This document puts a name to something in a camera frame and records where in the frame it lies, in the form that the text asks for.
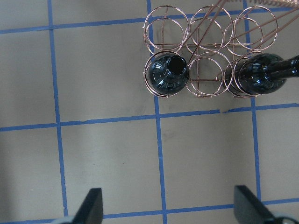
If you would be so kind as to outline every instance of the floor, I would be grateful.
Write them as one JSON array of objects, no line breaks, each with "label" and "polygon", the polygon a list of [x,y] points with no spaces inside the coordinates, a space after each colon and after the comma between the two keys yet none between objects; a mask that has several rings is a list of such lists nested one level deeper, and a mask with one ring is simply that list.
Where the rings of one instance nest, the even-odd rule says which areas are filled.
[{"label": "floor", "polygon": [[[190,19],[210,1],[0,1],[2,224],[74,215],[94,187],[105,224],[236,224],[236,184],[299,218],[299,78],[251,99],[153,97],[142,27],[166,4]],[[267,52],[298,55],[298,35]]]}]

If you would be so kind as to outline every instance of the blue grid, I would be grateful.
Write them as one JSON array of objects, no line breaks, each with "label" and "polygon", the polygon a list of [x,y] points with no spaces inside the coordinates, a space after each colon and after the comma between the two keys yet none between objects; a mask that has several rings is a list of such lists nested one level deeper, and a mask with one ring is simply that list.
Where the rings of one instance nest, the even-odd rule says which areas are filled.
[{"label": "blue grid", "polygon": [[[54,29],[138,23],[138,22],[144,22],[145,18],[134,18],[134,19],[124,19],[124,20],[96,21],[96,22],[83,22],[83,23],[54,25],[53,24],[53,15],[52,15],[52,2],[51,2],[51,0],[47,0],[47,3],[48,3],[48,15],[49,15],[49,25],[48,26],[0,30],[0,35],[1,34],[8,34],[8,33],[30,32],[30,31],[43,31],[43,30],[48,30],[49,31],[56,123],[0,127],[0,132],[15,131],[15,130],[38,129],[38,128],[53,128],[53,127],[57,128],[57,141],[58,141],[58,153],[59,153],[59,165],[60,165],[64,215],[65,216],[68,215],[68,209],[67,209],[67,196],[66,196],[65,177],[64,177],[64,156],[63,156],[63,146],[62,146],[62,137],[61,137],[61,127],[62,126],[76,126],[76,125],[100,124],[100,123],[110,123],[110,122],[133,121],[133,120],[143,120],[143,119],[155,119],[156,120],[162,210],[129,212],[129,213],[118,213],[118,214],[106,214],[106,215],[104,215],[104,218],[120,218],[120,217],[163,215],[163,224],[167,224],[167,214],[182,213],[182,212],[194,212],[194,211],[205,211],[205,210],[221,210],[221,209],[231,209],[231,208],[233,208],[233,204],[202,206],[202,207],[193,207],[193,208],[181,208],[181,209],[171,209],[171,210],[167,209],[167,206],[166,206],[164,166],[163,166],[163,149],[162,149],[160,119],[161,118],[171,118],[171,117],[197,116],[197,115],[204,115],[204,114],[218,114],[218,113],[220,113],[220,110],[176,112],[176,113],[161,114],[160,111],[159,111],[159,100],[158,100],[157,97],[154,97],[155,114],[152,114],[152,115],[142,115],[142,116],[132,116],[132,117],[118,117],[118,118],[107,118],[107,119],[91,119],[91,120],[86,120],[86,121],[61,122],[60,113],[59,113],[59,103],[58,103],[58,86],[57,86],[55,44],[54,44]],[[146,3],[147,3],[147,12],[149,13],[151,11],[151,0],[146,0]],[[243,8],[246,8],[246,7],[247,7],[247,2],[246,2],[246,0],[243,0]],[[283,12],[283,11],[288,11],[288,10],[290,10],[290,9],[285,8],[285,7],[271,8],[271,11],[273,11],[273,12]],[[241,12],[241,10],[229,11],[230,14],[239,14],[240,12]],[[263,10],[254,10],[251,13],[263,13],[263,12],[264,12]],[[198,17],[204,16],[204,14],[198,14],[197,16]],[[175,19],[182,18],[181,15],[171,15],[170,17],[175,18]],[[249,30],[249,24],[248,24],[247,21],[245,21],[245,30],[246,31]],[[149,38],[151,39],[151,41],[153,41],[153,31],[152,30],[149,30]],[[246,42],[250,43],[249,34],[246,35]],[[299,104],[292,103],[292,104],[256,106],[255,99],[252,98],[251,99],[251,107],[234,108],[234,109],[230,109],[227,112],[225,112],[225,113],[234,113],[234,112],[249,112],[250,111],[252,113],[252,125],[253,125],[253,136],[254,136],[254,152],[255,152],[254,154],[255,154],[255,166],[256,166],[256,194],[257,194],[257,197],[259,199],[261,199],[261,183],[260,183],[260,173],[259,173],[256,111],[282,109],[282,108],[292,108],[292,107],[299,107]],[[299,198],[263,201],[263,203],[265,205],[282,204],[282,203],[299,203]],[[27,221],[19,221],[19,222],[6,222],[6,223],[2,223],[2,224],[44,224],[44,223],[50,223],[53,220],[54,219],[27,220]]]}]

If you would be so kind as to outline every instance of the dark glass bottle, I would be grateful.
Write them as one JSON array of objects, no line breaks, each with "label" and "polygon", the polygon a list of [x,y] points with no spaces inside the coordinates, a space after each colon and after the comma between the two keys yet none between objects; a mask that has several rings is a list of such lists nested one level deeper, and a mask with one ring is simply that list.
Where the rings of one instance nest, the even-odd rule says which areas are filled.
[{"label": "dark glass bottle", "polygon": [[237,84],[250,95],[274,92],[290,77],[299,77],[299,56],[283,60],[275,54],[259,54],[237,65],[235,69]]},{"label": "dark glass bottle", "polygon": [[167,53],[155,58],[147,76],[151,88],[161,95],[171,96],[185,87],[189,70],[184,58]]}]

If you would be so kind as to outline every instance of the black bottle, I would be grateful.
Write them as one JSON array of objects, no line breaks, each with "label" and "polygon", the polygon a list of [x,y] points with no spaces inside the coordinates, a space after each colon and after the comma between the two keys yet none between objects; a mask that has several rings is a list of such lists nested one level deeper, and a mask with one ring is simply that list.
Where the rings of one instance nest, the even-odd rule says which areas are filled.
[{"label": "black bottle", "polygon": [[[282,87],[287,78],[299,77],[299,56],[283,60],[275,54],[259,54],[237,65],[235,80],[250,95],[267,94]],[[230,90],[236,91],[234,83]]]},{"label": "black bottle", "polygon": [[161,95],[171,96],[185,87],[189,70],[184,58],[167,53],[155,58],[147,76],[151,88]]}]

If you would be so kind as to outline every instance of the wine bottle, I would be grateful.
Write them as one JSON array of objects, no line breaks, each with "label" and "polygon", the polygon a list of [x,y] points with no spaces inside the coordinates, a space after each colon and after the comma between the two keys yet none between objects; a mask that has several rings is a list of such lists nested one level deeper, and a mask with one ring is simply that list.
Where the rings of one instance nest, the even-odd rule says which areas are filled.
[{"label": "wine bottle", "polygon": [[[226,84],[230,77],[228,75],[225,78]],[[272,93],[290,77],[299,77],[299,56],[283,60],[275,54],[259,54],[237,65],[235,69],[237,86],[249,95]],[[229,89],[236,91],[234,82]]]},{"label": "wine bottle", "polygon": [[147,76],[151,88],[161,95],[171,96],[185,87],[189,70],[184,58],[167,53],[155,58]]}]

